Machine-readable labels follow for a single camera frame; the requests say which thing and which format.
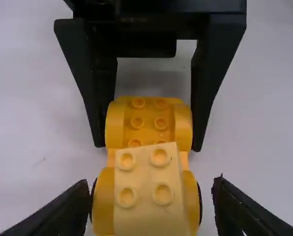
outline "white table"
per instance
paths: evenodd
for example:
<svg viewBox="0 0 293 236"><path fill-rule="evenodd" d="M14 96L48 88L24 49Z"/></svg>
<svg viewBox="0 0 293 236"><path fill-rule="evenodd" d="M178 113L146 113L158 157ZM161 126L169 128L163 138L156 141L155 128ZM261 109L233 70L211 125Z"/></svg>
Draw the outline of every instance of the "white table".
<svg viewBox="0 0 293 236"><path fill-rule="evenodd" d="M0 0L0 232L78 180L92 184L106 163L53 33L55 19L70 17L62 0ZM210 188L221 173L293 225L293 0L249 0L247 23L204 147L191 154L201 236L217 235ZM174 59L120 59L116 96L189 103L194 49L181 41Z"/></svg>

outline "black plastic frame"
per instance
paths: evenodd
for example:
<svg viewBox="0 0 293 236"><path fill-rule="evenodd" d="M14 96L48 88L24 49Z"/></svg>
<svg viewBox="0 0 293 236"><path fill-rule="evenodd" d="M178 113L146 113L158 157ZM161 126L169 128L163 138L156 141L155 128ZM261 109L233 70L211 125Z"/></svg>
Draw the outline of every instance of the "black plastic frame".
<svg viewBox="0 0 293 236"><path fill-rule="evenodd" d="M95 146L105 146L105 119L115 94L117 58L169 58L175 56L177 39L197 39L191 61L192 150L200 151L213 101L246 30L246 0L228 0L227 4L210 0L209 5L198 1L193 7L187 1L183 12L178 12L178 4L173 5L162 18L150 18L147 26L130 22L133 17L127 17L127 12L126 17L115 15L111 4L65 2L74 18L56 20L54 31L83 97ZM176 31L162 32L166 28L161 29L159 21Z"/></svg>

